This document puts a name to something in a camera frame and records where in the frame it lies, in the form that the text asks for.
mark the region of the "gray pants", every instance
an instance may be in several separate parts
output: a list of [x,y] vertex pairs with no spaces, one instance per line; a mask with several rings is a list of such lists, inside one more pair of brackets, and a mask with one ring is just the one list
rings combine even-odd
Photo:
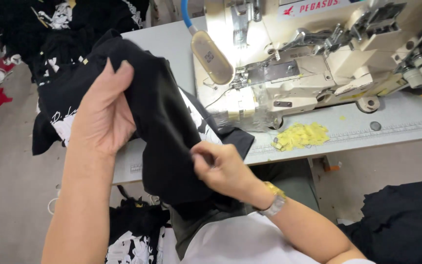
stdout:
[[[250,167],[250,169],[259,179],[273,183],[283,190],[288,197],[317,212],[319,211],[315,186],[307,159],[256,165]],[[185,256],[188,245],[201,227],[210,222],[247,215],[252,211],[251,206],[245,206],[232,213],[220,212],[214,209],[199,218],[184,220],[177,211],[170,208],[172,228],[177,238],[175,249],[180,260]]]

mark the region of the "white table surface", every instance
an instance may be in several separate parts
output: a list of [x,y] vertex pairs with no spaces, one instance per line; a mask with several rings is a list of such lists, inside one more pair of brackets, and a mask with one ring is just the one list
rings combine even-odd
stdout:
[[[204,16],[192,19],[198,29],[206,29]],[[122,34],[145,50],[170,61],[177,84],[196,94],[191,35],[183,21]],[[382,97],[381,108],[373,114],[359,111],[355,104],[346,104],[303,114],[284,117],[283,130],[291,124],[317,122],[326,126],[330,140],[322,146],[279,152],[270,143],[278,133],[252,133],[255,142],[244,162],[248,165],[282,161],[406,141],[422,140],[422,98],[405,93]],[[381,123],[381,131],[369,128],[372,121]],[[129,142],[117,155],[114,184],[142,178],[142,153],[146,143],[139,139]]]

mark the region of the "white shirt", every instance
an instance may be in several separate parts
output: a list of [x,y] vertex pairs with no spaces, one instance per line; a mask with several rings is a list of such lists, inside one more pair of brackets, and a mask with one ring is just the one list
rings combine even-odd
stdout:
[[[267,217],[257,213],[229,218],[203,226],[181,264],[317,264],[295,250]],[[374,264],[354,259],[344,264]]]

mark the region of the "pegasus sewing machine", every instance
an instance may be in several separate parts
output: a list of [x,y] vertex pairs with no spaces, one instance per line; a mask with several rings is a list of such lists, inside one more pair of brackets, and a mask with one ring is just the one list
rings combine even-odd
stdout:
[[218,124],[279,128],[348,102],[373,113],[379,97],[422,86],[422,0],[205,0],[204,11],[197,97]]

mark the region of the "gold watch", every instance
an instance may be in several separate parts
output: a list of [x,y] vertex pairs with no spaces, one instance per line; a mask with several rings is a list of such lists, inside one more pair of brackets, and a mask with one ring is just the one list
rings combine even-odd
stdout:
[[273,215],[281,211],[281,209],[283,208],[284,204],[286,203],[286,195],[281,189],[274,186],[272,183],[268,181],[264,183],[274,194],[274,201],[268,209],[266,210],[257,209],[257,212],[263,216],[272,217]]

